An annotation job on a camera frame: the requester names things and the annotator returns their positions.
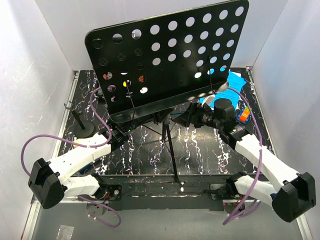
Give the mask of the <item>black music stand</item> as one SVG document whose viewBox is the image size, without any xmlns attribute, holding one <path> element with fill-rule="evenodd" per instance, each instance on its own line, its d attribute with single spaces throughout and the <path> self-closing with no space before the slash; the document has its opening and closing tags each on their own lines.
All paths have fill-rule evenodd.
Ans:
<svg viewBox="0 0 320 240">
<path fill-rule="evenodd" d="M 227 86 L 250 3 L 227 0 L 89 31 L 84 44 L 107 112 L 124 127 L 190 103 Z M 208 174 L 210 147 L 200 131 L 171 123 L 126 130 L 128 142 L 105 156 L 100 174 Z"/>
</svg>

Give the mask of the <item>blue sheet music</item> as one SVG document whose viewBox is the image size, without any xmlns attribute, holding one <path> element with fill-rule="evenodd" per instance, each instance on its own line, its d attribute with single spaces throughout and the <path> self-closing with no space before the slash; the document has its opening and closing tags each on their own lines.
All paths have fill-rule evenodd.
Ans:
<svg viewBox="0 0 320 240">
<path fill-rule="evenodd" d="M 246 81 L 244 80 L 243 77 L 241 77 L 240 73 L 235 73 L 233 71 L 229 71 L 229 75 L 227 78 L 227 81 L 229 83 L 229 87 L 235 89 L 239 93 L 241 92 L 243 86 L 246 84 Z M 226 91 L 217 93 L 215 95 L 214 100 L 212 101 L 210 107 L 213 109 L 214 108 L 214 102 L 215 100 L 218 99 L 228 99 L 231 101 L 234 109 L 236 110 L 238 108 L 238 101 L 240 99 L 240 96 L 234 92 L 233 90 L 227 89 Z M 201 98 L 198 102 L 203 103 L 204 97 Z"/>
</svg>

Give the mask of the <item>black microphone stand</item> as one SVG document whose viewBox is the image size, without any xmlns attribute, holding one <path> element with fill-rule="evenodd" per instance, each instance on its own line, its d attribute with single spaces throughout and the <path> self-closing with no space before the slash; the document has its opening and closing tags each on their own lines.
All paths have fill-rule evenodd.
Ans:
<svg viewBox="0 0 320 240">
<path fill-rule="evenodd" d="M 94 123 L 89 120 L 81 120 L 81 111 L 77 112 L 73 109 L 71 111 L 71 114 L 77 122 L 77 124 L 74 126 L 73 133 L 78 139 L 90 138 L 95 134 L 96 128 Z"/>
</svg>

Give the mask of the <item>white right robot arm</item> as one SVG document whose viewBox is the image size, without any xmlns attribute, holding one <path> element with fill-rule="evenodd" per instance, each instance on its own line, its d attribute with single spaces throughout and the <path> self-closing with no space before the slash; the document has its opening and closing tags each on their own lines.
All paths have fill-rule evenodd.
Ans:
<svg viewBox="0 0 320 240">
<path fill-rule="evenodd" d="M 232 199 L 251 197 L 272 207 L 285 222 L 290 223 L 316 206 L 316 183 L 308 172 L 299 173 L 277 158 L 246 126 L 236 120 L 235 108 L 226 98 L 214 102 L 214 108 L 199 102 L 173 120 L 195 128 L 208 126 L 218 130 L 221 140 L 247 158 L 269 182 L 259 181 L 244 172 L 226 180 L 225 190 Z"/>
</svg>

